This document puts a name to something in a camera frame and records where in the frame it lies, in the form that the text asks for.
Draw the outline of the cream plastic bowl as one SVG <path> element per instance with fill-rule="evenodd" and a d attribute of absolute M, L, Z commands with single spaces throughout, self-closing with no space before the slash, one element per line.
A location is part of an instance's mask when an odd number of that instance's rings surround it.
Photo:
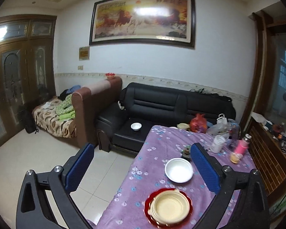
<path fill-rule="evenodd" d="M 190 213 L 190 202 L 178 189 L 165 190 L 156 195 L 147 211 L 161 225 L 179 224 Z"/>

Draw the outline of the white foam bowl large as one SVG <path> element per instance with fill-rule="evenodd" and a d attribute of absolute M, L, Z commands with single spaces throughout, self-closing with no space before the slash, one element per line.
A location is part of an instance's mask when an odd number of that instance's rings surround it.
<path fill-rule="evenodd" d="M 194 171 L 192 165 L 187 160 L 173 158 L 166 163 L 165 174 L 172 182 L 182 184 L 192 178 Z"/>

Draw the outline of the large red scalloped plate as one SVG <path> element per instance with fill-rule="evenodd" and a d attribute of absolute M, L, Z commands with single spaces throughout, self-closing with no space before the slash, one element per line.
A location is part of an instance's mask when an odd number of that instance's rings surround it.
<path fill-rule="evenodd" d="M 144 213 L 157 228 L 179 228 L 193 212 L 191 199 L 174 188 L 159 189 L 145 201 Z"/>

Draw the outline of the bagged pastry snack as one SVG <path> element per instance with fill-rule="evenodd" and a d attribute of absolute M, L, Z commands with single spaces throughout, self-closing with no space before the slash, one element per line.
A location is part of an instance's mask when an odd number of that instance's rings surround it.
<path fill-rule="evenodd" d="M 238 164 L 241 161 L 242 158 L 243 158 L 242 154 L 236 154 L 236 153 L 232 152 L 231 155 L 230 155 L 230 161 L 233 164 Z"/>

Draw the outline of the pink knit-sleeved thermos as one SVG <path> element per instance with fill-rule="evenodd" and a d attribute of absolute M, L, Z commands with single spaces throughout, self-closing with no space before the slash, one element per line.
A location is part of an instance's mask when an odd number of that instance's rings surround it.
<path fill-rule="evenodd" d="M 249 134 L 246 134 L 242 140 L 239 141 L 237 147 L 234 150 L 234 153 L 237 155 L 238 158 L 242 158 L 244 154 L 246 153 L 250 141 L 251 141 L 251 136 Z"/>

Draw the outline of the white plastic jar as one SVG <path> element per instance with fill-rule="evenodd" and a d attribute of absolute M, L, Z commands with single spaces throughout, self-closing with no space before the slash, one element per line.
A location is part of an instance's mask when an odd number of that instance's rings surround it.
<path fill-rule="evenodd" d="M 226 140 L 223 136 L 216 135 L 210 147 L 211 151 L 216 154 L 219 153 L 222 150 L 225 142 Z"/>

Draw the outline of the black pot with cork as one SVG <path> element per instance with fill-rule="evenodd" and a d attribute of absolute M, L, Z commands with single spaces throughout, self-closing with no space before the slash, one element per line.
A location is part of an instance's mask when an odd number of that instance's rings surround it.
<path fill-rule="evenodd" d="M 185 146 L 185 148 L 183 150 L 181 150 L 181 158 L 187 160 L 188 162 L 192 161 L 191 158 L 191 146 Z"/>

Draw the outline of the wooden sideboard cabinet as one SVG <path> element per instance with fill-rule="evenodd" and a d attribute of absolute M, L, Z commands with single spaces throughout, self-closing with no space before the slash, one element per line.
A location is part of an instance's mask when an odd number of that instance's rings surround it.
<path fill-rule="evenodd" d="M 253 137 L 249 152 L 260 172 L 268 204 L 272 206 L 286 195 L 286 154 L 272 134 L 251 117 L 251 113 L 265 115 L 270 102 L 276 57 L 271 38 L 276 33 L 286 33 L 286 20 L 275 21 L 265 10 L 252 13 L 250 19 L 256 29 L 255 68 L 241 125 L 244 132 Z"/>

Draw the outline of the patterned bed cushion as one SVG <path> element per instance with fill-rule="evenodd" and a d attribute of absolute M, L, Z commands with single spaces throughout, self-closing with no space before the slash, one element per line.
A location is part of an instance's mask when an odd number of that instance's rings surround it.
<path fill-rule="evenodd" d="M 60 120 L 56 108 L 62 101 L 57 97 L 33 109 L 35 124 L 57 138 L 76 138 L 77 131 L 74 118 Z"/>

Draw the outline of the red plastic bag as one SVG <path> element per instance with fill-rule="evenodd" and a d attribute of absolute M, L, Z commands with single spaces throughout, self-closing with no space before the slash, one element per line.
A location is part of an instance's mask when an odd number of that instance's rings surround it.
<path fill-rule="evenodd" d="M 192 132 L 206 133 L 207 129 L 208 126 L 205 115 L 197 113 L 190 121 L 190 130 Z"/>

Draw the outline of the small white bowl on sofa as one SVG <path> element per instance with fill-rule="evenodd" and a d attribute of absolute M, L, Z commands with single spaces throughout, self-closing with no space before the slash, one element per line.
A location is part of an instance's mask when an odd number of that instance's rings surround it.
<path fill-rule="evenodd" d="M 141 123 L 132 123 L 131 124 L 131 129 L 133 131 L 139 131 L 142 128 L 142 124 Z"/>

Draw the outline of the black leather sofa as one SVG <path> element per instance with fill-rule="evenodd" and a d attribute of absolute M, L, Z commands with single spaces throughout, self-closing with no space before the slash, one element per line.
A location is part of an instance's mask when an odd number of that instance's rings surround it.
<path fill-rule="evenodd" d="M 230 97 L 132 82 L 121 91 L 118 101 L 96 118 L 99 147 L 106 152 L 117 147 L 138 153 L 154 125 L 190 123 L 197 113 L 204 114 L 210 123 L 220 114 L 236 118 Z M 141 123 L 142 128 L 133 131 L 132 123 Z"/>

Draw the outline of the wooden glass door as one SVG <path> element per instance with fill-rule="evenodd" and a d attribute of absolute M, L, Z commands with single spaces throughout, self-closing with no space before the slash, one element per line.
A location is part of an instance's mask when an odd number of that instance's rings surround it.
<path fill-rule="evenodd" d="M 24 129 L 27 110 L 56 94 L 54 15 L 0 17 L 0 147 Z"/>

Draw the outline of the framed horse painting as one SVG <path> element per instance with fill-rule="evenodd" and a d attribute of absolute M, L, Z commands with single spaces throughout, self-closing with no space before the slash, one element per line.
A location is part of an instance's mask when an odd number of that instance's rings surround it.
<path fill-rule="evenodd" d="M 167 44 L 194 48 L 195 0 L 102 0 L 94 3 L 89 44 Z"/>

